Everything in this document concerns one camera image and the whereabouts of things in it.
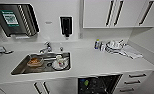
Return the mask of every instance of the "sink basin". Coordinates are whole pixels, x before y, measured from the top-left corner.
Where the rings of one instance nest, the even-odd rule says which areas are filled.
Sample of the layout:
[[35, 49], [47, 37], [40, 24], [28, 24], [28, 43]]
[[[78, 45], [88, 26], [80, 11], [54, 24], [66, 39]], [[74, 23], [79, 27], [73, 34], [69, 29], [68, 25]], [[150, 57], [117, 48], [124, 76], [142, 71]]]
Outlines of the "sink basin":
[[[53, 63], [56, 62], [56, 56], [61, 55], [62, 58], [66, 58], [67, 65], [62, 69], [56, 69], [53, 67]], [[27, 63], [32, 58], [43, 58], [44, 62], [40, 67], [30, 67]], [[41, 73], [41, 72], [55, 72], [55, 71], [66, 71], [70, 67], [70, 53], [44, 53], [44, 54], [29, 54], [27, 55], [20, 64], [11, 72], [12, 75], [17, 74], [28, 74], [28, 73]]]

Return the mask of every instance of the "cabinet handle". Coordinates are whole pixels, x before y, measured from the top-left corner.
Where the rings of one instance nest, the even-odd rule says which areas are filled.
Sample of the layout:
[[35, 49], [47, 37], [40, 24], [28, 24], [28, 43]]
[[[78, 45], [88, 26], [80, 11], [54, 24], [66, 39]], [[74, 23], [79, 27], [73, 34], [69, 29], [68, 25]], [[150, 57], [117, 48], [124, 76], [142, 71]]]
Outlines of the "cabinet handle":
[[42, 93], [42, 92], [38, 89], [38, 87], [37, 87], [37, 82], [34, 84], [34, 87], [36, 88], [36, 90], [37, 90], [37, 92], [38, 92], [39, 94]]
[[147, 7], [147, 9], [146, 9], [146, 11], [145, 11], [145, 14], [143, 15], [143, 17], [142, 17], [142, 19], [141, 19], [141, 22], [139, 23], [139, 25], [143, 24], [143, 22], [144, 22], [144, 20], [145, 20], [145, 18], [146, 18], [146, 16], [147, 16], [147, 14], [148, 14], [148, 12], [149, 12], [149, 10], [150, 10], [152, 4], [153, 4], [153, 2], [154, 2], [154, 1], [149, 1], [149, 5], [148, 5], [148, 7]]
[[135, 78], [135, 77], [144, 77], [146, 74], [141, 74], [141, 75], [129, 75], [130, 78]]
[[43, 85], [44, 85], [45, 90], [47, 91], [47, 94], [50, 94], [50, 91], [47, 89], [46, 82], [44, 82]]
[[118, 13], [117, 13], [117, 17], [116, 17], [114, 26], [115, 26], [115, 25], [117, 24], [117, 22], [118, 22], [118, 18], [119, 18], [119, 16], [120, 16], [120, 12], [121, 12], [121, 8], [122, 8], [122, 5], [123, 5], [123, 2], [124, 2], [124, 1], [120, 1], [120, 6], [119, 6], [119, 9], [118, 9]]
[[1, 90], [4, 94], [6, 94], [6, 93], [5, 93], [5, 91], [4, 91], [4, 90], [2, 90], [1, 88], [0, 88], [0, 90]]
[[131, 88], [131, 89], [120, 90], [120, 92], [128, 92], [128, 91], [134, 91], [134, 89]]
[[139, 80], [138, 81], [131, 81], [131, 82], [124, 82], [124, 84], [136, 84], [136, 83], [141, 83]]
[[112, 11], [112, 8], [113, 8], [113, 4], [114, 4], [114, 0], [112, 0], [111, 4], [110, 4], [110, 9], [109, 9], [109, 14], [108, 14], [106, 26], [109, 24], [109, 20], [110, 20], [110, 15], [111, 15], [111, 11]]

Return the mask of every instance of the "lower cabinet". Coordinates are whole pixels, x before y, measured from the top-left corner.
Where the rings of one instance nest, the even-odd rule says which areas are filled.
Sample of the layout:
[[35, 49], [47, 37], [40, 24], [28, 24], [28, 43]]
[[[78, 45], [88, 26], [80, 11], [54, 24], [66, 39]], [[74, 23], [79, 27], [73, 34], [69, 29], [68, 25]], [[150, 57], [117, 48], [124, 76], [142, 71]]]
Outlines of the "lower cabinet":
[[40, 82], [19, 82], [0, 85], [5, 94], [45, 94]]
[[152, 71], [124, 73], [113, 94], [133, 94], [151, 73]]
[[0, 84], [0, 94], [77, 94], [77, 78]]
[[43, 86], [46, 94], [78, 94], [78, 80], [74, 79], [56, 79], [44, 81]]

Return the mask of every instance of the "paper towel dispenser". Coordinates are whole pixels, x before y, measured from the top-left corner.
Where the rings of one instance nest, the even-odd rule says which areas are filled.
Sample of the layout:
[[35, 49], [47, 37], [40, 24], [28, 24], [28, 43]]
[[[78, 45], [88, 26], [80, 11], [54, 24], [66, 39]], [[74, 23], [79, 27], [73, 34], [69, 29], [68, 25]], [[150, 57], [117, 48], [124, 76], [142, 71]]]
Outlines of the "paper towel dispenser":
[[0, 25], [7, 37], [24, 34], [30, 37], [39, 32], [30, 4], [0, 4]]
[[72, 34], [72, 17], [60, 17], [62, 34], [68, 39]]

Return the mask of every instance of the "faucet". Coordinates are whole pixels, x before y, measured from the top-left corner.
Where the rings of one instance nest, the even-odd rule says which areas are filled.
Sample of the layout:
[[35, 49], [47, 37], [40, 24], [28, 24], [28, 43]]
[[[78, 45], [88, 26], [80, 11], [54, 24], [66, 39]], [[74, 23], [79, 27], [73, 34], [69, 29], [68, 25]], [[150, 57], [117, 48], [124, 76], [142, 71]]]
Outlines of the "faucet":
[[52, 51], [51, 43], [50, 42], [46, 42], [44, 45], [46, 45], [47, 48], [40, 50], [40, 53], [47, 53], [47, 52], [51, 52]]

